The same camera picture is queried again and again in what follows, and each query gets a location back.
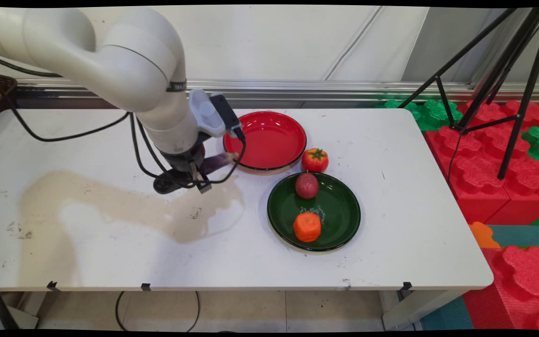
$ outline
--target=plastic fruit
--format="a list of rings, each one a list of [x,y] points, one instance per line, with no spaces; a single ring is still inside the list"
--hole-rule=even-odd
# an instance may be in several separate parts
[[[303,199],[311,199],[317,195],[319,191],[319,183],[317,178],[311,173],[303,173],[297,178],[295,190],[299,197]]]
[[[321,234],[321,220],[315,213],[301,213],[295,219],[295,235],[303,242],[317,240]]]
[[[322,173],[328,168],[328,154],[317,148],[306,150],[303,153],[301,167],[303,171]]]

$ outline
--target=toy tomato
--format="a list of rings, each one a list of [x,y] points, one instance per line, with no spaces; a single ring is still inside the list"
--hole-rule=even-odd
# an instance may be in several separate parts
[[[303,153],[302,171],[323,172],[328,168],[328,154],[321,149],[310,149]]]

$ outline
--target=teal foam mat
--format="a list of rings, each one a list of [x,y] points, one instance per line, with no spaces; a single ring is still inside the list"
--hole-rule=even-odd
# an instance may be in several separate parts
[[[539,226],[488,225],[494,232],[492,239],[501,246],[538,246]]]
[[[423,330],[470,330],[473,323],[465,306],[463,296],[459,296],[440,309],[432,311],[421,320]]]

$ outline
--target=toy orange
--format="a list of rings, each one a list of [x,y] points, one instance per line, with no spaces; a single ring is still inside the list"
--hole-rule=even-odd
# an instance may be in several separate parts
[[[321,220],[315,213],[301,213],[295,219],[295,235],[303,242],[317,240],[321,234]]]

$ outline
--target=plate rim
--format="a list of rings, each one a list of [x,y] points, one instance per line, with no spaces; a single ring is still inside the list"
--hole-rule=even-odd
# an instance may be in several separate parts
[[[336,177],[333,177],[331,175],[327,175],[326,173],[320,173],[320,172],[310,172],[312,174],[315,174],[315,175],[322,175],[322,176],[327,176],[331,179],[334,179],[335,181],[338,181],[339,183],[341,183],[344,187],[346,187],[347,190],[350,191],[351,195],[353,196],[353,198],[355,199],[355,203],[357,205],[357,211],[359,212],[359,221],[357,222],[357,226],[355,227],[355,231],[353,232],[353,235],[351,235],[349,237],[349,239],[339,243],[338,245],[335,245],[333,247],[328,247],[328,248],[310,248],[310,247],[305,247],[304,245],[302,245],[301,243],[299,242],[294,242],[292,241],[291,239],[285,237],[284,235],[282,235],[282,233],[280,233],[277,229],[276,229],[276,225],[274,225],[274,220],[272,219],[272,216],[270,214],[270,199],[271,199],[271,196],[274,194],[275,190],[276,190],[276,187],[278,187],[278,185],[280,185],[280,183],[282,183],[283,181],[285,181],[286,179],[288,179],[289,177],[292,177],[292,176],[297,176],[297,175],[301,175],[302,173],[304,172],[299,172],[299,173],[293,173],[292,175],[289,175],[287,177],[284,177],[283,179],[280,179],[279,182],[276,183],[276,185],[274,185],[274,188],[272,188],[271,192],[269,193],[269,197],[268,197],[268,200],[266,202],[266,213],[267,213],[267,216],[268,216],[268,219],[269,219],[269,224],[271,225],[272,229],[274,230],[274,232],[276,234],[278,234],[278,236],[280,236],[284,241],[286,241],[287,243],[290,243],[291,245],[293,245],[294,247],[297,247],[297,248],[301,248],[301,249],[304,249],[306,251],[313,251],[313,252],[325,252],[325,251],[332,251],[336,248],[340,248],[344,245],[346,245],[347,243],[349,243],[349,241],[351,241],[351,239],[353,239],[353,237],[355,237],[355,235],[357,235],[357,232],[359,231],[359,227],[361,226],[361,205],[359,205],[359,200],[357,199],[357,196],[355,196],[355,194],[353,193],[353,190],[351,190],[344,182],[336,179]]]
[[[244,166],[244,167],[247,167],[248,169],[252,169],[252,170],[257,170],[257,171],[271,171],[271,170],[278,170],[278,169],[282,169],[283,167],[286,167],[286,166],[289,166],[291,165],[292,163],[296,162],[297,160],[299,160],[299,158],[301,158],[301,156],[305,153],[306,151],[306,132],[305,132],[305,129],[303,128],[303,126],[297,122],[296,119],[284,114],[284,113],[280,113],[280,112],[277,112],[277,111],[270,111],[270,110],[263,110],[263,111],[253,111],[253,112],[250,112],[250,113],[246,113],[244,115],[242,115],[241,117],[239,117],[238,119],[240,120],[242,117],[245,117],[245,116],[248,116],[248,115],[251,115],[253,113],[259,113],[259,112],[271,112],[271,113],[277,113],[279,115],[284,115],[288,118],[290,118],[291,120],[293,120],[293,122],[295,122],[300,128],[301,130],[303,131],[303,135],[305,136],[305,144],[303,145],[303,149],[301,151],[301,153],[299,153],[294,160],[292,160],[291,162],[285,164],[285,165],[282,165],[282,166],[277,166],[277,167],[269,167],[269,168],[261,168],[261,167],[253,167],[253,166],[249,166],[249,165],[246,165],[246,164],[242,164],[239,163],[239,165],[241,166]],[[224,137],[222,139],[222,146],[224,147],[224,152],[227,152],[227,148],[226,148],[226,137],[229,137],[228,134],[224,134]]]

